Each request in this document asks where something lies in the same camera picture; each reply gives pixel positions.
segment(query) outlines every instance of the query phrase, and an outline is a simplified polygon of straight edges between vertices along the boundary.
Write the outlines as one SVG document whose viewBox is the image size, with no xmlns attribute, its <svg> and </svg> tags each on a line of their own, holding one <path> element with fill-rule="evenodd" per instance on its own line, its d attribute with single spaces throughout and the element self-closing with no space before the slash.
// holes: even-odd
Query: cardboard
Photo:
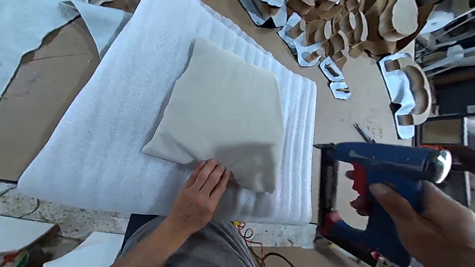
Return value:
<svg viewBox="0 0 475 267">
<path fill-rule="evenodd" d="M 135 1 L 105 6 L 131 12 Z M 96 44 L 80 17 L 23 56 L 0 99 L 0 180 L 18 181 L 98 64 Z"/>
<path fill-rule="evenodd" d="M 343 73 L 352 96 L 345 101 L 334 99 L 328 80 L 319 67 L 301 67 L 277 35 L 279 29 L 256 27 L 239 1 L 203 2 L 238 24 L 285 67 L 317 83 L 313 143 L 362 142 L 353 127 L 353 123 L 357 121 L 366 127 L 368 134 L 377 142 L 411 145 L 410 140 L 397 139 L 389 109 L 390 99 L 374 59 L 366 55 L 348 58 Z M 413 44 L 407 47 L 409 50 L 411 48 L 414 49 Z M 46 143 L 62 114 L 94 72 L 98 64 L 96 50 L 86 26 L 79 18 L 48 35 L 34 56 L 28 54 L 23 58 L 16 77 L 4 95 L 9 99 L 0 101 L 2 179 L 17 181 Z M 318 182 L 319 172 L 313 170 L 312 183 Z M 316 222 L 317 187 L 312 188 L 312 201 L 312 222 Z"/>
</svg>

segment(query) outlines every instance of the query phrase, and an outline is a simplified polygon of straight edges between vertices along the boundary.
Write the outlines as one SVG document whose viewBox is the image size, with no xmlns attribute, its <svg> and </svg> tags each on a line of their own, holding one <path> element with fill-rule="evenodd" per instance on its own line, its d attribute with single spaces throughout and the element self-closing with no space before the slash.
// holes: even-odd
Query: white foam sheet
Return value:
<svg viewBox="0 0 475 267">
<path fill-rule="evenodd" d="M 227 190 L 216 219 L 308 223 L 316 85 L 286 69 L 231 20 L 197 0 L 141 1 L 21 176 L 19 190 L 76 207 L 169 214 L 192 169 L 141 149 L 156 130 L 197 37 L 274 72 L 284 111 L 276 191 Z"/>
</svg>

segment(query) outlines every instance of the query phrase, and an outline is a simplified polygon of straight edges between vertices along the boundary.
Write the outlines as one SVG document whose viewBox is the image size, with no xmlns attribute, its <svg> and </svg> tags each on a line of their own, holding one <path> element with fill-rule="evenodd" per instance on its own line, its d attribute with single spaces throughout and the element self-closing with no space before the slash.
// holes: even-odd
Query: person's left hand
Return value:
<svg viewBox="0 0 475 267">
<path fill-rule="evenodd" d="M 216 160 L 202 161 L 179 192 L 167 220 L 191 235 L 213 218 L 231 171 Z"/>
</svg>

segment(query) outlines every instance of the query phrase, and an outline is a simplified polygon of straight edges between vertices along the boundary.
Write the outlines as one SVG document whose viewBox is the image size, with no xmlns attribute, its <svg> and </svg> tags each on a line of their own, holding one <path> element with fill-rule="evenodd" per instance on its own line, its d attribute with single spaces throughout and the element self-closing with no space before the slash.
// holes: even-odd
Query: red trigger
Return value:
<svg viewBox="0 0 475 267">
<path fill-rule="evenodd" d="M 352 162 L 353 165 L 353 190 L 357 191 L 361 196 L 366 197 L 366 170 L 364 166 Z"/>
</svg>

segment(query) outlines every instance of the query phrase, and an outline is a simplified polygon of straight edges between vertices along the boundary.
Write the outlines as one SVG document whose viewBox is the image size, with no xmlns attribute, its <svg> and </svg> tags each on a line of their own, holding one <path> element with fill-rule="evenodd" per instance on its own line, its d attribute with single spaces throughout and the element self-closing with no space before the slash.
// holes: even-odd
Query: beige fabric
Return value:
<svg viewBox="0 0 475 267">
<path fill-rule="evenodd" d="M 142 153 L 182 164 L 215 158 L 243 188 L 273 192 L 284 134 L 274 74 L 199 38 Z"/>
</svg>

